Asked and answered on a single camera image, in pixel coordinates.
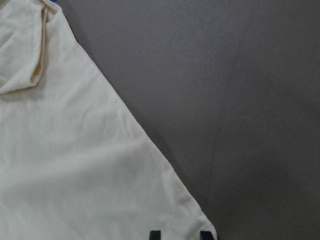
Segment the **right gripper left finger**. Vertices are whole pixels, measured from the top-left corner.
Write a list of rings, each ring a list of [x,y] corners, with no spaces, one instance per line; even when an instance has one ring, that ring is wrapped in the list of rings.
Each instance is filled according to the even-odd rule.
[[[149,233],[149,240],[161,240],[161,231],[151,230]]]

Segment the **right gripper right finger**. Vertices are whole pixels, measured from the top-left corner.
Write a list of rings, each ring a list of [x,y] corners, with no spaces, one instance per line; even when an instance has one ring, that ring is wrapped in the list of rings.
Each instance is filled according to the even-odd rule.
[[[199,234],[200,240],[217,240],[217,237],[211,231],[202,230]]]

